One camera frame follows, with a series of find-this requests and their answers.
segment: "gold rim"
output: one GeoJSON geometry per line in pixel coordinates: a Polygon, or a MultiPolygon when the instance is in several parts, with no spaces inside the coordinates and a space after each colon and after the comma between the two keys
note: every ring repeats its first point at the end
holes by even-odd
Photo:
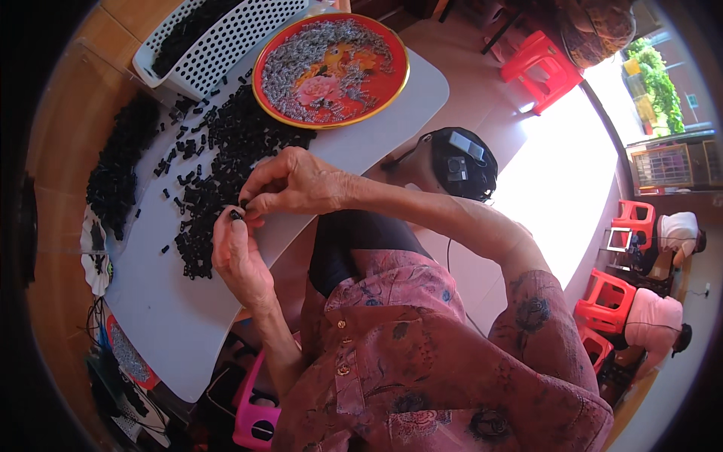
{"type": "MultiPolygon", "coordinates": [[[[337,16],[347,16],[347,17],[357,17],[358,16],[358,17],[363,17],[364,19],[367,19],[367,20],[374,20],[371,17],[362,16],[361,14],[354,14],[353,12],[336,12],[333,14],[335,14],[337,16]]],[[[317,17],[319,17],[319,16],[308,17],[306,19],[299,20],[298,22],[294,22],[293,24],[290,24],[290,25],[284,27],[284,29],[282,29],[276,35],[280,35],[281,33],[285,32],[288,28],[291,28],[294,25],[297,25],[299,22],[303,22],[305,20],[311,22],[312,19],[315,19],[317,17]]],[[[407,81],[409,80],[409,54],[406,51],[406,46],[404,45],[404,42],[402,42],[402,40],[399,38],[399,35],[397,35],[397,33],[395,33],[394,30],[392,30],[388,26],[382,24],[381,22],[378,22],[377,20],[374,20],[374,22],[378,23],[379,25],[382,25],[384,28],[389,30],[392,33],[392,36],[394,36],[396,38],[396,40],[399,42],[399,45],[402,46],[402,50],[404,50],[404,59],[405,59],[405,63],[406,63],[406,73],[404,75],[404,80],[399,85],[399,89],[397,89],[396,93],[394,93],[392,95],[392,97],[390,97],[389,100],[384,102],[381,106],[375,108],[374,110],[370,111],[369,113],[367,113],[363,116],[358,116],[354,119],[349,119],[347,121],[342,121],[342,122],[338,122],[336,124],[331,124],[331,125],[315,125],[315,124],[308,124],[305,122],[291,121],[290,119],[280,116],[276,112],[272,111],[270,108],[268,108],[266,105],[264,105],[264,103],[259,98],[259,93],[256,92],[256,85],[254,84],[254,78],[256,75],[256,71],[261,70],[259,68],[259,60],[261,59],[261,56],[266,52],[266,48],[273,42],[273,40],[276,38],[276,36],[271,38],[271,40],[266,43],[264,48],[261,49],[261,53],[259,54],[258,57],[256,57],[256,62],[254,63],[254,69],[251,73],[251,91],[254,93],[254,97],[256,98],[257,103],[261,106],[261,108],[263,108],[263,110],[266,113],[269,114],[269,116],[271,116],[272,118],[274,118],[275,120],[277,120],[279,122],[283,122],[284,124],[287,124],[289,126],[298,127],[300,129],[314,129],[314,130],[336,129],[337,127],[343,127],[343,126],[356,124],[357,122],[364,121],[365,119],[371,118],[375,114],[377,114],[380,111],[387,108],[389,106],[389,104],[391,104],[397,97],[399,97],[402,90],[406,86],[407,81]]]]}

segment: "black hair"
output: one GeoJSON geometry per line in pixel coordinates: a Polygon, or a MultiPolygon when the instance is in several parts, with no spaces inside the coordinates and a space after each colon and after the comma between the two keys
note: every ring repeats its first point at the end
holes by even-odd
{"type": "Polygon", "coordinates": [[[708,239],[706,238],[706,232],[703,229],[699,229],[698,232],[701,233],[701,239],[698,240],[698,243],[696,245],[695,250],[693,251],[693,254],[696,254],[697,252],[705,251],[706,245],[708,244],[708,239]]]}
{"type": "Polygon", "coordinates": [[[432,169],[442,188],[452,196],[476,201],[488,200],[497,189],[497,161],[484,141],[473,132],[461,127],[445,127],[435,130],[430,135],[432,136],[432,169]],[[447,178],[449,157],[469,157],[462,150],[449,144],[453,132],[457,132],[485,149],[482,161],[473,161],[472,158],[468,160],[469,179],[463,181],[450,181],[447,178]]]}
{"type": "Polygon", "coordinates": [[[683,323],[683,328],[681,328],[680,330],[680,335],[678,336],[678,339],[673,346],[673,355],[671,357],[674,357],[676,353],[680,353],[685,350],[688,345],[690,345],[690,339],[692,337],[693,329],[687,323],[683,323]]]}

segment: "green plants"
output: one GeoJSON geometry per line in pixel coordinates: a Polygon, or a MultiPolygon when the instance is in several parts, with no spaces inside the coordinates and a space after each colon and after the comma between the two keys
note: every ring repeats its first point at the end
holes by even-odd
{"type": "Polygon", "coordinates": [[[665,61],[660,52],[651,46],[649,39],[640,38],[630,43],[625,53],[628,58],[638,60],[646,91],[652,97],[653,109],[658,115],[659,127],[668,128],[668,133],[661,133],[661,135],[685,132],[683,113],[680,111],[680,98],[668,77],[665,61]]]}

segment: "red decorative tray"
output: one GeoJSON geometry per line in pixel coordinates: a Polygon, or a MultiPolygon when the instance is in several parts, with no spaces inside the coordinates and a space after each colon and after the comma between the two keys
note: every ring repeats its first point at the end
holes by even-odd
{"type": "MultiPolygon", "coordinates": [[[[118,322],[116,321],[116,317],[112,314],[109,315],[108,319],[106,320],[106,335],[108,336],[108,343],[111,345],[111,348],[113,347],[113,335],[111,334],[111,326],[117,324],[118,322]]],[[[133,377],[133,375],[130,375],[129,373],[126,373],[126,375],[128,375],[131,380],[138,383],[138,386],[147,391],[150,391],[158,384],[159,381],[161,381],[161,379],[158,378],[158,376],[153,372],[153,369],[151,369],[148,364],[145,365],[145,368],[148,370],[148,374],[150,375],[150,377],[148,377],[146,381],[137,380],[135,377],[133,377]]]]}
{"type": "Polygon", "coordinates": [[[396,33],[365,16],[335,13],[308,17],[280,31],[266,44],[256,60],[252,87],[261,107],[278,121],[305,129],[332,129],[363,121],[379,113],[397,98],[408,78],[409,57],[406,47],[396,33]],[[353,19],[356,25],[381,36],[388,45],[390,61],[387,61],[385,55],[375,53],[371,46],[353,48],[344,42],[329,45],[323,58],[310,64],[304,74],[296,79],[293,87],[291,83],[286,85],[296,97],[290,102],[299,104],[298,106],[294,104],[293,107],[307,110],[313,120],[309,121],[308,117],[300,119],[299,115],[294,118],[279,111],[262,88],[263,72],[269,54],[284,44],[287,38],[301,32],[304,25],[349,19],[353,19]],[[348,94],[349,91],[340,89],[340,81],[343,83],[345,80],[344,75],[354,70],[364,73],[364,81],[361,84],[363,98],[357,96],[357,99],[352,99],[348,94]]]}

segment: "pink floral blouse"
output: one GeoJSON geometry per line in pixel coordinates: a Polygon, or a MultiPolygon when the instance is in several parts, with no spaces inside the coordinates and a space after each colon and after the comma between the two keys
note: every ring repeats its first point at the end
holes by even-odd
{"type": "Polygon", "coordinates": [[[508,284],[489,340],[455,281],[413,252],[353,251],[366,277],[329,300],[307,284],[309,367],[284,401],[274,451],[597,451],[612,410],[560,283],[508,284]]]}

